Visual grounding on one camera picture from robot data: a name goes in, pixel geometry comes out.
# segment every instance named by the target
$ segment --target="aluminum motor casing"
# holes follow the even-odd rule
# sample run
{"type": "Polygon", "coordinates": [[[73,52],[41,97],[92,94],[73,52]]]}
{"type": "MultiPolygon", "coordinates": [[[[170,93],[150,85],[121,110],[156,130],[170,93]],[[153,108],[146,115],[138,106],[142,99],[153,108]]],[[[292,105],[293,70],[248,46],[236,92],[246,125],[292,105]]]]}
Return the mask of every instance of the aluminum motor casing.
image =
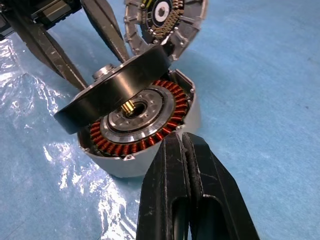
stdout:
{"type": "MultiPolygon", "coordinates": [[[[189,95],[189,110],[184,117],[183,125],[177,127],[176,131],[182,133],[195,133],[201,125],[201,113],[196,94],[195,84],[178,69],[170,71],[171,78],[174,78],[180,87],[189,95]]],[[[99,154],[93,146],[89,145],[86,130],[77,133],[80,147],[84,152],[103,170],[118,178],[138,177],[146,174],[151,162],[159,149],[161,141],[154,146],[142,151],[129,154],[125,158],[105,157],[99,154]]]]}

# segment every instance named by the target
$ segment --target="blue work surface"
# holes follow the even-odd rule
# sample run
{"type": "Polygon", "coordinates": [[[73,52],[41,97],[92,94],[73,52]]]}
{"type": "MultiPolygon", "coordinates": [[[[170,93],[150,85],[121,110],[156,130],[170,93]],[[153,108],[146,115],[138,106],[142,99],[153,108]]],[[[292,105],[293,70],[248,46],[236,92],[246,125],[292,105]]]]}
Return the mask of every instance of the blue work surface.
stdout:
{"type": "MultiPolygon", "coordinates": [[[[124,5],[110,1],[124,30],[124,5]]],[[[83,11],[50,30],[83,76],[118,64],[83,11]]],[[[320,239],[320,2],[210,0],[174,63],[262,240],[320,239]]],[[[118,179],[53,114],[77,93],[13,34],[0,43],[0,240],[131,240],[142,177],[118,179]]]]}

